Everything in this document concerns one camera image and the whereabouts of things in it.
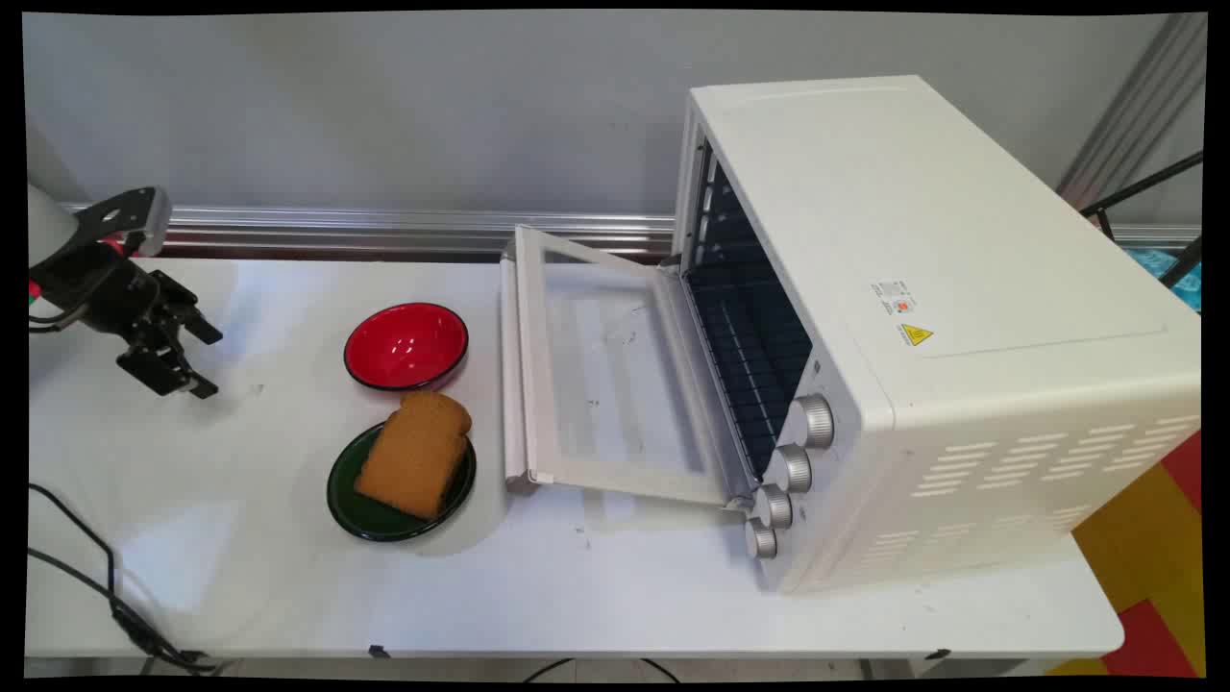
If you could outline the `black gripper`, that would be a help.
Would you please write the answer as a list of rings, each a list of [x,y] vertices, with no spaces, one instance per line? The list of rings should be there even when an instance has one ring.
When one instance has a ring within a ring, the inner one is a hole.
[[[30,270],[41,297],[59,311],[30,318],[31,334],[65,332],[85,324],[114,334],[128,349],[117,364],[159,397],[188,391],[199,399],[218,395],[218,385],[189,368],[180,350],[180,329],[202,343],[223,340],[198,307],[196,293],[160,270],[141,270],[128,248],[93,241],[60,250]]]

